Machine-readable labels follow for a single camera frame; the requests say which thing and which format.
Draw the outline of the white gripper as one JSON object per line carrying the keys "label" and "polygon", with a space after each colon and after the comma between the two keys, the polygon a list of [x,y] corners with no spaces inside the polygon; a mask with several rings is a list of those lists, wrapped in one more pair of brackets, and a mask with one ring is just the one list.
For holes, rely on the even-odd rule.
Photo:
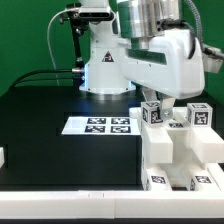
{"label": "white gripper", "polygon": [[121,55],[118,64],[121,74],[144,86],[142,94],[146,102],[157,100],[155,91],[170,96],[161,100],[163,118],[173,117],[174,98],[198,96],[204,89],[200,44],[195,40],[195,52],[189,59],[191,40],[190,31],[187,29],[165,30],[162,36],[149,41],[148,50],[141,50],[142,57],[136,56],[136,51],[130,49],[129,42],[119,46]]}

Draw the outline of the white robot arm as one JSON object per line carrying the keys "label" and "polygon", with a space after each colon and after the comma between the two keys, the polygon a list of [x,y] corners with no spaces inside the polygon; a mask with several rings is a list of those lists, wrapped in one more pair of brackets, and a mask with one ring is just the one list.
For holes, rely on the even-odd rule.
{"label": "white robot arm", "polygon": [[172,99],[204,89],[199,41],[180,19],[180,0],[80,0],[90,15],[90,59],[82,89],[121,95],[137,86]]}

